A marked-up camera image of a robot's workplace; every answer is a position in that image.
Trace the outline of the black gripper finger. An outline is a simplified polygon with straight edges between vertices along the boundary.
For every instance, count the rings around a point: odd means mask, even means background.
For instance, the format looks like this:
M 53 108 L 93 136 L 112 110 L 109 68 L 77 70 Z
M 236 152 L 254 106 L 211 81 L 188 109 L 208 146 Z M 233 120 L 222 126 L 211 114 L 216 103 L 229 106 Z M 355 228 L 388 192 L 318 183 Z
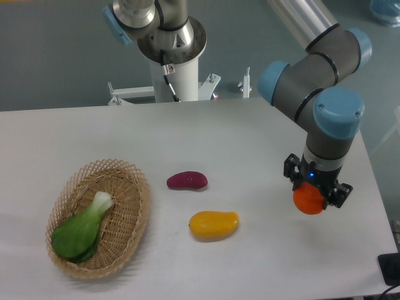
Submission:
M 353 187 L 350 184 L 335 181 L 334 184 L 324 192 L 324 209 L 328 206 L 340 208 L 352 191 Z
M 283 175 L 290 180 L 295 191 L 304 182 L 303 160 L 291 153 L 284 161 Z

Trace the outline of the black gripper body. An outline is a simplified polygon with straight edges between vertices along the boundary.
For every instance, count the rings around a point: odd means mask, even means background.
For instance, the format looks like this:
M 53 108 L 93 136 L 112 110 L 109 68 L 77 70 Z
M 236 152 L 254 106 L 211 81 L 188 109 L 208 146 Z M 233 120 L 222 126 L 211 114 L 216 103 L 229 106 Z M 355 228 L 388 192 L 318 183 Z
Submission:
M 303 181 L 318 188 L 321 194 L 329 194 L 336 188 L 338 176 L 343 166 L 343 157 L 324 159 L 305 148 L 302 154 L 300 173 Z

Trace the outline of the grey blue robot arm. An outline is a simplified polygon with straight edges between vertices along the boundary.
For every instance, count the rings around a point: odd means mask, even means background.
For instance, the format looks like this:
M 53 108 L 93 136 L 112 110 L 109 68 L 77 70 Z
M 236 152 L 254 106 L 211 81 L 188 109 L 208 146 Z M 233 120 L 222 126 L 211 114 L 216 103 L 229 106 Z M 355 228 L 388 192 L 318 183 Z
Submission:
M 371 57 L 368 36 L 343 29 L 321 1 L 271 1 L 271 7 L 306 51 L 294 65 L 271 63 L 257 89 L 272 106 L 304 129 L 301 157 L 291 154 L 284 176 L 293 201 L 305 214 L 340 208 L 352 191 L 338 176 L 361 125 L 364 103 L 339 82 Z M 209 100 L 214 89 L 198 81 L 198 58 L 207 37 L 186 1 L 113 1 L 102 10 L 122 44 L 137 42 L 149 60 L 157 102 Z

